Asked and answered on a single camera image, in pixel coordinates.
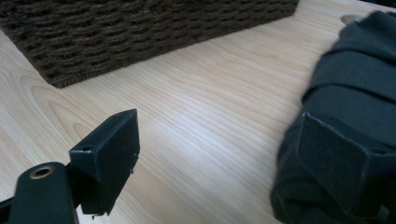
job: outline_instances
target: wooden table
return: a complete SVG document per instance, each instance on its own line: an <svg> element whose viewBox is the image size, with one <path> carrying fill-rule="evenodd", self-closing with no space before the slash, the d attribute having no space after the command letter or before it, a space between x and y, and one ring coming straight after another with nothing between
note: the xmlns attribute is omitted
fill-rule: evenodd
<svg viewBox="0 0 396 224"><path fill-rule="evenodd" d="M278 223L276 151L345 14L384 7L302 0L296 14L62 90L0 34L0 201L26 169L137 108L141 155L109 217L80 223Z"/></svg>

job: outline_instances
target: table surface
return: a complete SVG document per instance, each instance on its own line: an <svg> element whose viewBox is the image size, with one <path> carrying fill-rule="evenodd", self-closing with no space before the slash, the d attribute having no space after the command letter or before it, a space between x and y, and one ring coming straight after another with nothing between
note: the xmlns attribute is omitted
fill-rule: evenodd
<svg viewBox="0 0 396 224"><path fill-rule="evenodd" d="M294 16L57 90L0 32L0 201L18 176L107 117L137 108L141 154L109 217L80 223L278 223L276 152L345 14L389 10L301 0Z"/></svg>

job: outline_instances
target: dark brown basket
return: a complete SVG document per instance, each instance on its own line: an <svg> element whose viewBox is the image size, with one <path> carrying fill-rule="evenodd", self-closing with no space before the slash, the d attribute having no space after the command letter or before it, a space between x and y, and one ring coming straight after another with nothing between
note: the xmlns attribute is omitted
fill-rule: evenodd
<svg viewBox="0 0 396 224"><path fill-rule="evenodd" d="M61 88L291 15L298 0L3 0L0 26Z"/></svg>

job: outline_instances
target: metal grommet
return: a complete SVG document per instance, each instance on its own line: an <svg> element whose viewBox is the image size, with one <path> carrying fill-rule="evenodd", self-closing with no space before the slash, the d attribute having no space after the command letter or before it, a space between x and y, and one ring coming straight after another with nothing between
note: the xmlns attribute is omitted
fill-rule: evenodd
<svg viewBox="0 0 396 224"><path fill-rule="evenodd" d="M349 25L352 22L362 21L362 20L363 20L363 16L359 16L359 15L345 15L341 17L341 22L345 25Z"/></svg>
<svg viewBox="0 0 396 224"><path fill-rule="evenodd" d="M42 166L30 173L29 177L31 179L41 179L51 175L54 170L53 166Z"/></svg>

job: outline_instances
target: black plastic part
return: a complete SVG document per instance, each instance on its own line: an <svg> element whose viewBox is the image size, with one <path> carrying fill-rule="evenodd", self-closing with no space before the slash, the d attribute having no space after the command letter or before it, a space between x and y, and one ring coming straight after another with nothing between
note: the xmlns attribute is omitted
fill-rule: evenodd
<svg viewBox="0 0 396 224"><path fill-rule="evenodd" d="M139 150L135 109L111 116L70 150L71 169L89 181L81 199L84 214L110 213L133 172Z"/></svg>
<svg viewBox="0 0 396 224"><path fill-rule="evenodd" d="M396 153L339 120L304 113L296 153L348 215L376 217L393 192Z"/></svg>
<svg viewBox="0 0 396 224"><path fill-rule="evenodd" d="M7 223L13 199L14 198L9 198L0 202L0 223Z"/></svg>
<svg viewBox="0 0 396 224"><path fill-rule="evenodd" d="M59 162L37 165L20 175L8 224L78 223L66 168Z"/></svg>

